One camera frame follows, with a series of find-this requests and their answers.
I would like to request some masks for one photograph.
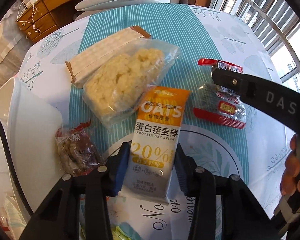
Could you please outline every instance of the brown tape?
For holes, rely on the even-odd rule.
[[[71,64],[70,64],[70,62],[68,62],[67,60],[66,60],[66,65],[67,65],[67,67],[68,67],[68,70],[69,70],[70,75],[71,75],[71,78],[72,78],[72,82],[71,82],[71,83],[73,84],[74,81],[75,81],[75,77],[74,77],[73,72],[72,72]]]
[[[140,33],[142,36],[144,36],[146,39],[150,39],[151,35],[147,33],[144,29],[142,29],[140,26],[135,25],[130,27],[132,30],[136,31],[137,33]]]

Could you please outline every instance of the white plastic bag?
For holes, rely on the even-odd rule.
[[[137,39],[114,52],[83,86],[82,98],[109,130],[130,116],[149,87],[159,85],[180,48],[165,41]]]

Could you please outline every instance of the snack bag with chinese text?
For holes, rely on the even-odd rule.
[[[155,87],[139,107],[121,195],[168,202],[174,156],[190,91]]]
[[[61,127],[56,133],[58,155],[64,173],[86,175],[103,165],[105,160],[91,141],[94,129],[91,120],[75,128]]]

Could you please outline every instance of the human hand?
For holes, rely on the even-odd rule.
[[[295,182],[295,177],[298,176],[300,172],[300,162],[295,155],[296,134],[290,141],[290,148],[292,152],[286,159],[286,169],[284,170],[280,183],[280,191],[283,196],[286,194],[293,195],[297,189],[300,192],[300,180],[298,181],[298,183]]]

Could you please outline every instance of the metal screw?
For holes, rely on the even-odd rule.
[[[63,180],[69,180],[69,179],[71,179],[71,175],[70,174],[63,174],[63,176],[62,176],[62,179]]]
[[[237,174],[232,174],[230,177],[232,180],[236,180],[236,181],[240,180],[240,177]]]
[[[198,167],[195,168],[195,171],[196,171],[197,173],[203,173],[203,172],[204,172],[204,168],[201,167],[201,166],[198,166]]]
[[[106,166],[103,166],[103,165],[102,165],[102,166],[99,166],[99,167],[98,167],[98,171],[99,171],[99,172],[105,172],[105,171],[107,171],[107,167],[106,167]]]

